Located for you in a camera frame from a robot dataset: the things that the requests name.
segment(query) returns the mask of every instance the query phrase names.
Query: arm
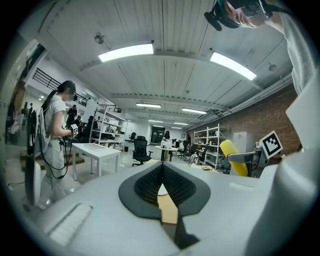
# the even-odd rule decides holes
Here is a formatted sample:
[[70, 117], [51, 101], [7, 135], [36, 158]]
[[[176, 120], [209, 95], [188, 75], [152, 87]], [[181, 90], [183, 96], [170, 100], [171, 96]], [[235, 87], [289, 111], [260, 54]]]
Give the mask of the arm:
[[51, 129], [51, 134], [53, 136], [57, 137], [66, 137], [66, 136], [71, 136], [72, 132], [71, 130], [65, 130], [62, 129], [62, 117], [64, 115], [63, 111], [58, 111], [53, 115], [53, 121], [52, 121], [52, 129]]

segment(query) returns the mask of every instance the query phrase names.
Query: white pants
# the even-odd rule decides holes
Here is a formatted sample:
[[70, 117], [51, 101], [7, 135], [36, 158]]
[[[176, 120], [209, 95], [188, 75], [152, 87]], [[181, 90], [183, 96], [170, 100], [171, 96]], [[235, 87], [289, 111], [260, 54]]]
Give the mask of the white pants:
[[[64, 149], [65, 146], [60, 145], [60, 140], [58, 138], [51, 139], [47, 151], [44, 154], [45, 160], [54, 168], [63, 168], [65, 165]], [[56, 202], [66, 196], [64, 179], [57, 179], [65, 174], [66, 167], [61, 170], [57, 170], [50, 167], [46, 162], [44, 162], [44, 167], [46, 174], [42, 179], [41, 197], [39, 200], [39, 204], [42, 206], [47, 205], [48, 200]]]

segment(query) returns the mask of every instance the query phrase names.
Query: woman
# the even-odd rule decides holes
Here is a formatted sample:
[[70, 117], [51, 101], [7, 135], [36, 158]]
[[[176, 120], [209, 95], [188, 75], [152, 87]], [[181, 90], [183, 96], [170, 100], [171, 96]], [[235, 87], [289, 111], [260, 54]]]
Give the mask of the woman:
[[65, 81], [50, 93], [42, 105], [45, 135], [47, 138], [51, 137], [47, 151], [44, 153], [46, 174], [41, 184], [40, 208], [45, 208], [50, 200], [55, 202], [66, 196], [62, 179], [66, 173], [62, 137], [72, 136], [72, 131], [66, 129], [64, 113], [65, 102], [73, 101], [75, 95], [75, 83]]

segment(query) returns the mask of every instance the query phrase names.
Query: door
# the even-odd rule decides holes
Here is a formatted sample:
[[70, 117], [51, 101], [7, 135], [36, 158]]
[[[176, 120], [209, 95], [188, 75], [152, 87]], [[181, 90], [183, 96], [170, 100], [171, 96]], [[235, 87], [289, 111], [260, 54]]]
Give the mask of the door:
[[153, 126], [152, 127], [151, 143], [160, 144], [164, 135], [165, 135], [165, 128]]

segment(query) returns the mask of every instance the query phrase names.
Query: ponytail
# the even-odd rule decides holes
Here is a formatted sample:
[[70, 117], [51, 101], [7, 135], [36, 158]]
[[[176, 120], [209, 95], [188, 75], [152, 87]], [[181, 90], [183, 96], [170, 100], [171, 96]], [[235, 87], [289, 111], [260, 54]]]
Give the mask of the ponytail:
[[49, 103], [51, 101], [51, 99], [53, 98], [53, 96], [58, 92], [58, 89], [54, 89], [52, 92], [50, 92], [49, 96], [46, 98], [46, 100], [44, 101], [44, 103], [42, 104], [41, 108], [43, 113], [45, 113], [49, 107]]

